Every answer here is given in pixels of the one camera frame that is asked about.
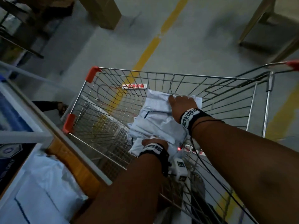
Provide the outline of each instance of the forearm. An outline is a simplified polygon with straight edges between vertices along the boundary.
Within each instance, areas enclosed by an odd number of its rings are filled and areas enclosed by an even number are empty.
[[[162,183],[161,163],[152,154],[134,160],[79,218],[80,223],[153,223]]]
[[[260,223],[298,221],[297,152],[217,121],[197,125],[192,135]]]

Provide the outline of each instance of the person's left arm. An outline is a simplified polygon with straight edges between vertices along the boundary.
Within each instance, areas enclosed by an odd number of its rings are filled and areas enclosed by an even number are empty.
[[[144,146],[150,143],[168,148],[164,140],[142,141]],[[153,154],[141,155],[129,164],[127,171],[120,173],[106,192],[97,196],[75,224],[152,224],[163,178],[159,159]]]

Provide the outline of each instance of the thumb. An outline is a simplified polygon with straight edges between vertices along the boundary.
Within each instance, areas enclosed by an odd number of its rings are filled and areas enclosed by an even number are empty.
[[[144,139],[144,140],[142,140],[141,144],[142,144],[143,146],[146,146],[146,145],[148,145],[148,144],[150,143],[149,140],[150,140],[150,139]]]
[[[170,95],[168,98],[168,102],[169,102],[170,106],[172,107],[174,105],[174,103],[176,102],[176,100],[172,95]]]

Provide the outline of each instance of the red and white sticker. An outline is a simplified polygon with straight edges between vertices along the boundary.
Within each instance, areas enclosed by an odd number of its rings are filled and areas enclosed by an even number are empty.
[[[131,90],[131,89],[140,89],[145,90],[147,88],[147,84],[141,83],[141,84],[123,84],[122,89],[123,90]]]

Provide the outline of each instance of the person's left hand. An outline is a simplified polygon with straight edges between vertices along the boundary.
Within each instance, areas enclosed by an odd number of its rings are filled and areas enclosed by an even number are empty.
[[[143,146],[146,146],[146,145],[151,144],[151,143],[159,143],[159,144],[163,145],[163,147],[165,148],[166,151],[168,149],[167,141],[162,140],[162,139],[158,139],[158,138],[144,139],[141,143],[142,143]]]

